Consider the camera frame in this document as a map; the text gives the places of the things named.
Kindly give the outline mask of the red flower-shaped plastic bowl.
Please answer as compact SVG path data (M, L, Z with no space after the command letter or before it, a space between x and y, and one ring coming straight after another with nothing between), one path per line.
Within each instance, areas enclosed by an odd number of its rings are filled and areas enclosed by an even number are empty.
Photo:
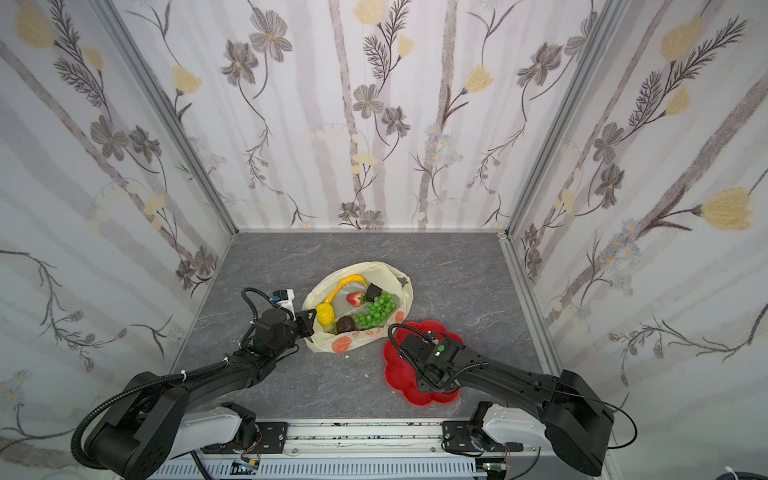
M426 320L421 323L409 321L405 325L411 326L424 334L435 335L438 339L448 337L463 343L463 339L457 334L448 331L443 324L434 320ZM384 375L387 384L396 391L400 391L405 400L416 407L426 407L433 403L450 404L459 396L459 390L450 394L421 393L417 388L415 371L405 360L398 355L391 342L387 342L382 348L382 355L386 362Z

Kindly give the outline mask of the yellow fake lemon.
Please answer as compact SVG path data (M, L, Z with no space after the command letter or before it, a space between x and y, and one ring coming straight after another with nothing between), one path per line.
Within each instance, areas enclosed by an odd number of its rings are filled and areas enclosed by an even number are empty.
M315 307L316 320L322 328L328 328L335 322L335 312L333 306L328 302L322 302Z

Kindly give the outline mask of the dark brown fake fruit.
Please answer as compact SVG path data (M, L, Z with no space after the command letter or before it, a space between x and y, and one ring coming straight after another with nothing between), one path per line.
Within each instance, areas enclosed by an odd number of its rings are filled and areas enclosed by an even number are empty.
M343 316L336 322L336 332L338 334L357 331L358 326L351 316Z

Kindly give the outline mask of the fake red strawberry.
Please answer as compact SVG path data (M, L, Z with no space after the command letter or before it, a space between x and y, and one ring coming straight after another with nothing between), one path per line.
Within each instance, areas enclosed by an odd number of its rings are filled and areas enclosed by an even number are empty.
M364 292L358 291L348 294L346 301L354 308L358 308L365 304L367 299Z

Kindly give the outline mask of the small black fake fruit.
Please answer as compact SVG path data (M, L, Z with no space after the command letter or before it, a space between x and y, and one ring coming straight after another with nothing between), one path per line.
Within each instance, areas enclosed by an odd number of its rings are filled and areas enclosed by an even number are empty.
M367 302L374 302L383 293L383 290L377 285L371 283L365 292L365 299Z

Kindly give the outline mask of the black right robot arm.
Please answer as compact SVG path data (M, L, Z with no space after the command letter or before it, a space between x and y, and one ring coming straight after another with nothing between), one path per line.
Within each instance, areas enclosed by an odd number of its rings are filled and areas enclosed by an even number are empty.
M616 412L578 374L558 376L522 370L490 359L445 334L428 335L410 325L392 325L389 343L413 368L421 393L455 393L462 388L487 393L531 415L544 426L544 438L567 465L589 476L602 473Z

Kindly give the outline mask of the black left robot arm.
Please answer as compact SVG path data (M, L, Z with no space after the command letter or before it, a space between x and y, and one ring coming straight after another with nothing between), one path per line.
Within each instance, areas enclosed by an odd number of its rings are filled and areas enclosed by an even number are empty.
M167 460L209 447L254 451L264 435L252 411L232 402L207 412L197 408L261 383L297 352L300 339L313 335L318 313L293 311L284 290L268 295L246 287L241 296L251 320L233 353L193 370L134 376L75 427L72 457L123 479L147 479Z

